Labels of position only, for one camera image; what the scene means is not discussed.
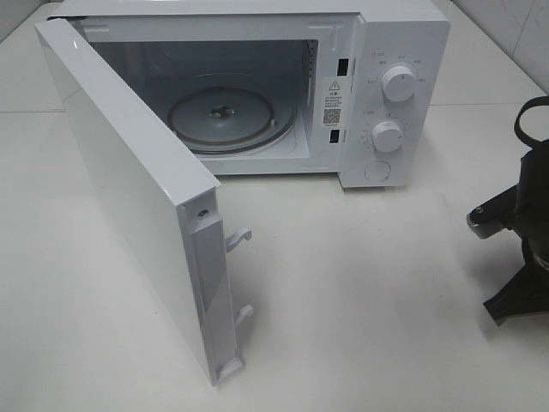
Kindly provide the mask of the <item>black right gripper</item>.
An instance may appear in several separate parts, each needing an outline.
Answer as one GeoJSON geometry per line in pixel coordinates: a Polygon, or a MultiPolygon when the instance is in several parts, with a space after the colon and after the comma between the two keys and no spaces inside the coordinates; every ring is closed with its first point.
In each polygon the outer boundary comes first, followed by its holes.
{"type": "Polygon", "coordinates": [[[521,159],[515,230],[522,240],[524,265],[483,303],[496,325],[510,318],[548,313],[548,142],[521,159]]]}

